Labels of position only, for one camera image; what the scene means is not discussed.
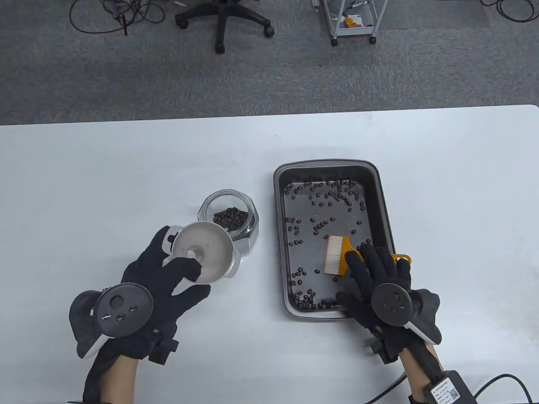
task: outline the metal tray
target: metal tray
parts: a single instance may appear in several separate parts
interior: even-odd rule
[[[349,196],[349,191],[344,192],[349,185],[342,185],[342,193],[349,199],[351,206],[342,199],[337,201],[336,197],[328,195],[328,198],[325,198],[329,191],[336,191],[336,186],[331,187],[336,180],[357,182],[352,192],[357,191],[358,195]],[[362,160],[310,160],[278,167],[273,175],[273,184],[283,301],[287,312],[298,319],[348,318],[347,313],[336,304],[335,294],[340,290],[355,291],[357,286],[349,276],[340,277],[334,282],[333,276],[323,273],[327,247],[324,236],[350,236],[353,246],[369,239],[375,246],[388,246],[392,253],[395,252],[378,170],[371,163]],[[292,189],[285,192],[291,184]],[[314,184],[323,185],[312,191]],[[295,222],[287,222],[286,218],[294,218]],[[318,235],[314,235],[313,227],[324,220],[327,220],[328,224],[319,230]],[[294,226],[299,226],[298,235],[294,235]],[[294,244],[295,240],[302,240],[302,243]],[[292,273],[300,267],[306,275],[292,278]],[[302,285],[292,286],[292,281],[297,283],[298,280],[302,281]],[[293,295],[298,291],[306,293],[308,289],[316,292],[313,298],[315,304],[324,299],[328,307],[308,310],[299,308],[294,303]]]

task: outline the forearm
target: forearm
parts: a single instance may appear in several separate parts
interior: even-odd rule
[[[101,402],[133,404],[137,359],[120,356],[101,379]]]
[[[431,344],[426,344],[426,346],[427,349],[434,355],[434,357],[436,357],[438,363],[440,363],[440,360],[436,355],[434,347]],[[408,377],[408,382],[410,383],[410,390],[412,390],[413,399],[417,402],[427,402],[427,400],[423,396],[423,388],[430,383],[429,378],[427,377],[423,369],[419,367],[419,364],[416,362],[408,349],[405,348],[404,351],[400,353],[399,357],[400,361],[404,366],[406,376]]]

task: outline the white bristles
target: white bristles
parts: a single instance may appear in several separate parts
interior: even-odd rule
[[[324,273],[328,275],[338,275],[341,265],[343,237],[329,236],[328,249],[326,250],[326,263]]]

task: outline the strap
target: strap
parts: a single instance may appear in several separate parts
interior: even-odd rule
[[[411,344],[408,350],[417,361],[419,367],[423,369],[431,383],[436,384],[443,380],[445,374],[440,369],[440,364],[436,357],[427,349],[425,342]]]

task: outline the orange brush handle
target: orange brush handle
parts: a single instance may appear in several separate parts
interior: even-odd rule
[[[346,255],[346,253],[348,251],[355,251],[357,253],[357,255],[360,256],[361,261],[365,262],[365,260],[363,259],[363,257],[359,253],[359,251],[356,251],[356,249],[354,247],[352,247],[352,244],[350,244],[350,237],[346,237],[346,236],[343,237],[342,250],[341,250],[341,262],[339,264],[339,269],[338,269],[339,276],[346,275],[346,271],[348,270],[348,264],[346,263],[346,260],[344,259],[344,256]],[[397,260],[399,260],[401,258],[404,258],[405,260],[407,260],[410,263],[410,265],[412,265],[412,258],[409,255],[406,255],[406,254],[392,254],[392,257],[395,260],[395,262],[397,262]]]

